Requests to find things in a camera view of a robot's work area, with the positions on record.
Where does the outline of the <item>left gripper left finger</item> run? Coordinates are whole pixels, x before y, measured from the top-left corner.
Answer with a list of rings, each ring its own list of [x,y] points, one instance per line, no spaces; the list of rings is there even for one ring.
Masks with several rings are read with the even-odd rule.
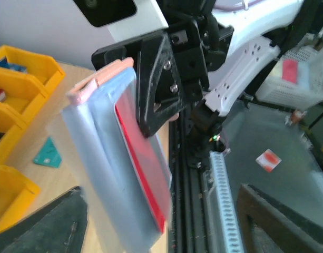
[[[0,233],[0,252],[81,252],[87,204],[74,187]]]

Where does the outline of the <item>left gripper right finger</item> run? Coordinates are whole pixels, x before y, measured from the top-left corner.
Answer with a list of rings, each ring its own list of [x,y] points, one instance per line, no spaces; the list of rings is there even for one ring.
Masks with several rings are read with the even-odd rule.
[[[250,184],[237,213],[246,252],[323,252],[323,227]]]

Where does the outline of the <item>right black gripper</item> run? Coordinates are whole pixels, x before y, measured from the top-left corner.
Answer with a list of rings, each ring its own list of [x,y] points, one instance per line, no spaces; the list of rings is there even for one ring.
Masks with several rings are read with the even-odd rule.
[[[168,27],[96,50],[96,70],[131,57],[136,70],[136,120],[148,138],[208,90],[208,72],[226,60],[234,29],[213,17],[215,1],[158,1]]]

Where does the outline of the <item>teal card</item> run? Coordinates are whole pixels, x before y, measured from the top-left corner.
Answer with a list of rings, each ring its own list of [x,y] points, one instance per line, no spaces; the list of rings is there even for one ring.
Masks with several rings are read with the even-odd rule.
[[[33,163],[41,166],[58,168],[61,165],[62,158],[56,149],[52,139],[47,138],[44,145],[33,159]]]

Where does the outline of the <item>yellow bin with black cards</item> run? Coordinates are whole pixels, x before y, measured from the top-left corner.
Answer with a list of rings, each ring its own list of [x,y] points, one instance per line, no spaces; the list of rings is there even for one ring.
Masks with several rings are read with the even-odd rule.
[[[0,103],[0,164],[3,164],[27,128],[21,115],[10,105]]]

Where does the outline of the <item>yellow bin with red cards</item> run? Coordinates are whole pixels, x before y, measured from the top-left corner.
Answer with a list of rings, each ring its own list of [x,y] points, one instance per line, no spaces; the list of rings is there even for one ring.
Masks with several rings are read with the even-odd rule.
[[[48,99],[44,85],[34,76],[0,67],[4,104],[24,124],[30,124]]]

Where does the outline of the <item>blue card stack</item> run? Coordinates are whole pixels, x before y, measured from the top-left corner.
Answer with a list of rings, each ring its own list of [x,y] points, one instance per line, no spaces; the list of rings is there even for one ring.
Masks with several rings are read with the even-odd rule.
[[[10,63],[6,57],[2,58],[0,60],[0,67],[4,68],[4,69],[9,69],[9,70],[13,70],[13,71],[18,71],[18,72],[22,72],[22,73],[27,73],[27,68],[25,66],[21,66],[21,65],[17,65],[14,63]]]

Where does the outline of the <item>white red card on floor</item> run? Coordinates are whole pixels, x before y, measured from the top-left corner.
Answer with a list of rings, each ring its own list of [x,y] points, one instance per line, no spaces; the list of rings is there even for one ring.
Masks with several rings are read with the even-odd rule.
[[[268,173],[270,173],[280,162],[281,159],[270,149],[267,149],[256,158],[256,163]]]

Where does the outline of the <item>yellow bin with beige cards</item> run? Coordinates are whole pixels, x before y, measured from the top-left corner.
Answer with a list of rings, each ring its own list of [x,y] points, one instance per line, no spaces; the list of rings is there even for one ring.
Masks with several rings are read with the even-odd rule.
[[[0,165],[0,233],[19,222],[40,188],[18,170]]]

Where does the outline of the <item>yellow bin with blue cards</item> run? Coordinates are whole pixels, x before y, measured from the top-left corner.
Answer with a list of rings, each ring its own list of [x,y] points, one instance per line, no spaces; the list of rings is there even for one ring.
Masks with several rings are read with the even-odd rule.
[[[61,66],[48,55],[3,45],[0,46],[0,61],[3,59],[8,63],[25,67],[26,72],[0,67],[0,74],[29,80],[44,96],[51,95],[65,77]]]

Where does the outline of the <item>white perforated basket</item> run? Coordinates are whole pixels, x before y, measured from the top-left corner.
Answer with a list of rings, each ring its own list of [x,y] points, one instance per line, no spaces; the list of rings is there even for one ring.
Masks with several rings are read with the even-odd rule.
[[[323,102],[323,48],[288,51],[256,92],[259,101],[306,110]]]

